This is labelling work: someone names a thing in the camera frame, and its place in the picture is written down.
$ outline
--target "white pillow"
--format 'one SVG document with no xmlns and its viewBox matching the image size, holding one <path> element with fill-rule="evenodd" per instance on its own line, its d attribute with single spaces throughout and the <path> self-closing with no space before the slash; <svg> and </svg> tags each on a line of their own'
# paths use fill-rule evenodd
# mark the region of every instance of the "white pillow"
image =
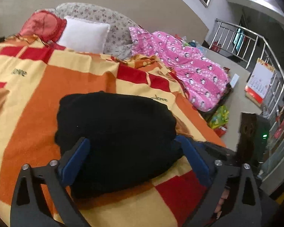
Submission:
<svg viewBox="0 0 284 227">
<path fill-rule="evenodd" d="M 110 24 L 65 16 L 66 27 L 57 42 L 61 46 L 80 52 L 102 54 Z"/>
</svg>

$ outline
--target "blanket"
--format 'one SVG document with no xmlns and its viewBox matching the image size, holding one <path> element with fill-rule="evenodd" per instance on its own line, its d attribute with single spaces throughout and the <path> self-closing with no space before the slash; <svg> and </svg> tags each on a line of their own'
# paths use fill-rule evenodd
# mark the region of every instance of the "blanket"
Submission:
<svg viewBox="0 0 284 227">
<path fill-rule="evenodd" d="M 129 27 L 129 30 L 132 54 L 156 55 L 174 69 L 194 107 L 207 112 L 217 105 L 229 83 L 228 75 L 219 64 L 204 57 L 197 48 L 182 46 L 178 39 L 165 32 L 150 34 L 140 27 Z"/>
<path fill-rule="evenodd" d="M 152 98 L 176 117 L 177 134 L 224 146 L 169 72 L 156 56 L 136 55 L 125 62 L 44 45 L 37 36 L 0 43 L 0 218 L 10 225 L 21 166 L 44 166 L 60 158 L 54 142 L 56 114 L 59 100 L 68 94 L 105 91 Z M 61 221 L 46 186 L 42 187 L 54 219 Z M 146 183 L 75 203 L 93 227 L 176 227 L 205 190 L 182 157 Z"/>
</svg>

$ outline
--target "blue gripper pad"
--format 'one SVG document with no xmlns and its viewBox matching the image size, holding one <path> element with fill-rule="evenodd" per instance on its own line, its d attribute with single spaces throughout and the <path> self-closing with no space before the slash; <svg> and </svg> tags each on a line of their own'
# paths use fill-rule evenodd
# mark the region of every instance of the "blue gripper pad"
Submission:
<svg viewBox="0 0 284 227">
<path fill-rule="evenodd" d="M 90 146 L 88 139 L 80 138 L 71 150 L 64 153 L 58 168 L 62 186 L 66 187 L 74 183 L 86 156 L 89 154 Z"/>
<path fill-rule="evenodd" d="M 209 187 L 211 186 L 211 175 L 208 166 L 201 158 L 199 153 L 191 144 L 191 141 L 183 135 L 176 136 L 176 141 L 181 143 L 182 150 L 186 156 L 191 168 L 193 169 L 200 184 Z M 201 142 L 195 142 L 197 146 L 203 148 Z"/>
</svg>

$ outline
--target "floral fabric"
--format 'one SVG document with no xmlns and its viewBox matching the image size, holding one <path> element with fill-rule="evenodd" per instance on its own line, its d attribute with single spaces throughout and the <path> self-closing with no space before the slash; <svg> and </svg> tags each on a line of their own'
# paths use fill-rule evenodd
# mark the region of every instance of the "floral fabric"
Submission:
<svg viewBox="0 0 284 227">
<path fill-rule="evenodd" d="M 109 54 L 122 60 L 131 56 L 132 40 L 128 28 L 138 25 L 123 14 L 88 3 L 63 3 L 58 5 L 56 9 L 47 9 L 47 11 L 54 13 L 60 18 L 68 15 L 110 24 L 111 29 L 106 39 L 104 54 Z"/>
<path fill-rule="evenodd" d="M 155 55 L 174 69 L 188 89 L 189 101 L 200 111 L 209 111 L 217 105 L 229 82 L 219 64 L 204 57 L 197 48 L 182 46 L 178 39 L 165 32 L 150 34 L 140 27 L 129 30 L 133 40 L 132 55 Z"/>
</svg>

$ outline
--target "red pillow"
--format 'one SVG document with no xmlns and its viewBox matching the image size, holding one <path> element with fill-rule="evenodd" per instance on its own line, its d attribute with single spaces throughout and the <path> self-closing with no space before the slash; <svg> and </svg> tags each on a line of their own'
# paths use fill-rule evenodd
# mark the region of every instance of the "red pillow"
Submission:
<svg viewBox="0 0 284 227">
<path fill-rule="evenodd" d="M 66 23 L 65 19 L 60 19 L 48 11 L 41 10 L 33 13 L 24 23 L 20 35 L 30 36 L 36 34 L 44 42 L 49 40 L 57 42 L 66 27 Z"/>
</svg>

